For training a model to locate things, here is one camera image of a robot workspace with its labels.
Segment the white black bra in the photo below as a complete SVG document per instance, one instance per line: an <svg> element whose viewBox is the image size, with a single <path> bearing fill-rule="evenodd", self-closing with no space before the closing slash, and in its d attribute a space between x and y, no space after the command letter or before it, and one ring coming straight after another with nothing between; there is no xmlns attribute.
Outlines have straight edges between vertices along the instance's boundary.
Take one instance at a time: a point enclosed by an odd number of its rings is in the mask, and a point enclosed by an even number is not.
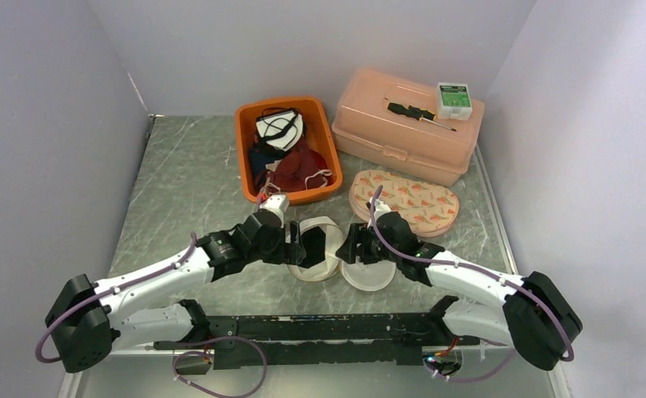
<svg viewBox="0 0 646 398"><path fill-rule="evenodd" d="M270 107L255 120L255 144L278 152L288 152L307 132L298 108Z"/></svg>

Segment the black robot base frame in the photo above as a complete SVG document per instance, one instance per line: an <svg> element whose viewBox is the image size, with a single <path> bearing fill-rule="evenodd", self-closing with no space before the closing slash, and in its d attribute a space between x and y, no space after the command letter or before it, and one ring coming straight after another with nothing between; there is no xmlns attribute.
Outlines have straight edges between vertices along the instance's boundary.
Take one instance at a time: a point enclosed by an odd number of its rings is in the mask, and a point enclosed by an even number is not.
<svg viewBox="0 0 646 398"><path fill-rule="evenodd" d="M456 348L434 314L213 316L210 328L182 342L155 342L158 352L205 351L217 370L244 366L393 362L416 366Z"/></svg>

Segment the floral mesh laundry bag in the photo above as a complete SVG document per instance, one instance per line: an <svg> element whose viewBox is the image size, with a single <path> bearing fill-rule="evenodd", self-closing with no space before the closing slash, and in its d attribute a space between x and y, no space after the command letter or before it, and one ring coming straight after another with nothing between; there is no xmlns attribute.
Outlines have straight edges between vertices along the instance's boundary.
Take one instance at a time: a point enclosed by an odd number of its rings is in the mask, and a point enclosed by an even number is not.
<svg viewBox="0 0 646 398"><path fill-rule="evenodd" d="M370 219L367 203L379 186L383 187L381 199L392 211L399 212L418 236L443 235L459 215L459 199L446 187L394 172L363 170L352 181L349 201L353 212L364 221Z"/></svg>

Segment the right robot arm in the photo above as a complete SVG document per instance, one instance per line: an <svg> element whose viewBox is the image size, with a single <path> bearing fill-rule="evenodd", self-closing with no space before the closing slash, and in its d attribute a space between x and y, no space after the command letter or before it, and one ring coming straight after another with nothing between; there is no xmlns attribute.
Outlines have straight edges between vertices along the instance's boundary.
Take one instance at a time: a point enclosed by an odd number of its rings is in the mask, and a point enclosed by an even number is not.
<svg viewBox="0 0 646 398"><path fill-rule="evenodd" d="M429 320L428 333L438 344L482 338L513 348L544 371L575 358L583 323L546 274L505 274L464 260L421 240L396 212L351 225L336 256L349 265L388 263L408 280L469 299L450 301Z"/></svg>

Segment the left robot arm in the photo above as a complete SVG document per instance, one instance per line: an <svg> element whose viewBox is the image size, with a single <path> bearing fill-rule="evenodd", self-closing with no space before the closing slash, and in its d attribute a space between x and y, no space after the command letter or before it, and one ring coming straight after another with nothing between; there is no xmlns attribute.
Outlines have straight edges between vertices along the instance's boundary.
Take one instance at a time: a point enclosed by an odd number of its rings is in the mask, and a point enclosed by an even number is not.
<svg viewBox="0 0 646 398"><path fill-rule="evenodd" d="M35 358L77 373L114 350L143 343L206 346L211 324L197 301L163 308L151 303L239 274L257 261L301 265L306 255L298 222L285 225L281 216L260 210L229 230L192 234L186 249L142 269L97 281L80 274L65 283L46 315Z"/></svg>

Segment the dark red bra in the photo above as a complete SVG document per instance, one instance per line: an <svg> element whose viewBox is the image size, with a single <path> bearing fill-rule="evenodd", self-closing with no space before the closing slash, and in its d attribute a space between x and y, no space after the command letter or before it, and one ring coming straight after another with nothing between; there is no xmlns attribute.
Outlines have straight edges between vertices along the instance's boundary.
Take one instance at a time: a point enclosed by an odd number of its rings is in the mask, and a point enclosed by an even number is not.
<svg viewBox="0 0 646 398"><path fill-rule="evenodd" d="M258 179L266 172L283 172L290 174L298 174L300 176L309 176L317 171L328 169L333 171L328 167L324 157L310 149L309 147L303 145L294 147L285 157L276 161L273 164L268 165L267 170L261 173L258 177L255 178L255 187L258 189ZM333 182L333 177L331 177L330 186Z"/></svg>

